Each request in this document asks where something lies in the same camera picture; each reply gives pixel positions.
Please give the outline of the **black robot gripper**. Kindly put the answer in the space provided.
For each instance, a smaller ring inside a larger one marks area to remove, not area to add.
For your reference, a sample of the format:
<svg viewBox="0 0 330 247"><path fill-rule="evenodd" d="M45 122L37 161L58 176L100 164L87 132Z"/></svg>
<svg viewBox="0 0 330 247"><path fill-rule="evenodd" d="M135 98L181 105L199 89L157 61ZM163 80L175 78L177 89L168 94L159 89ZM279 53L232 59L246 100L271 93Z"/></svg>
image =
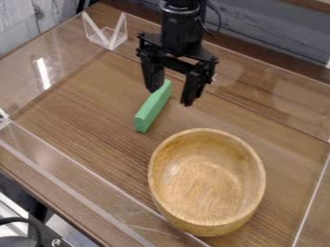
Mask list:
<svg viewBox="0 0 330 247"><path fill-rule="evenodd" d="M165 69L185 74L180 103L188 107L211 83L217 58L201 46L205 6L160 6L161 32L139 32L136 56L140 59L147 90L164 84Z"/></svg>

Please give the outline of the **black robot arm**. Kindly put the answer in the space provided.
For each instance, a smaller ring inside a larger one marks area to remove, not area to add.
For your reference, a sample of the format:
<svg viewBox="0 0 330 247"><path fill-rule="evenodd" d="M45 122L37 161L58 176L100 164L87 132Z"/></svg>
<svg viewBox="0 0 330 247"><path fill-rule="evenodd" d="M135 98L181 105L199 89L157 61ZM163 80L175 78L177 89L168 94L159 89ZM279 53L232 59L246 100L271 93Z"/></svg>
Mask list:
<svg viewBox="0 0 330 247"><path fill-rule="evenodd" d="M161 32L139 32L136 56L147 90L164 84L165 69L185 75L180 103L188 107L212 83L219 59L201 46L207 0L161 0Z"/></svg>

